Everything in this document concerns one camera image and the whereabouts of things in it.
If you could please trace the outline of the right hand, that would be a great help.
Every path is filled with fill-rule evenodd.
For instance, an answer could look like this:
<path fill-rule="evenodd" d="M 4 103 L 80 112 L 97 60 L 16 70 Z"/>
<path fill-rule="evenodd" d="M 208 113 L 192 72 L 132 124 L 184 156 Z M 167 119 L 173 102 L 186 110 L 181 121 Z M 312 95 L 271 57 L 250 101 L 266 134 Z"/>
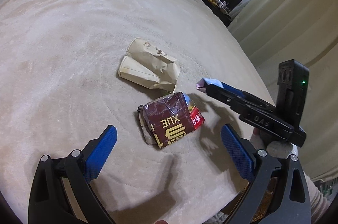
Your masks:
<path fill-rule="evenodd" d="M 271 135 L 261 132 L 258 128 L 254 128 L 250 142 L 257 149 L 266 150 L 267 153 L 276 158 L 287 158 L 294 154 L 298 155 L 298 148 L 289 142 L 274 141 Z"/>

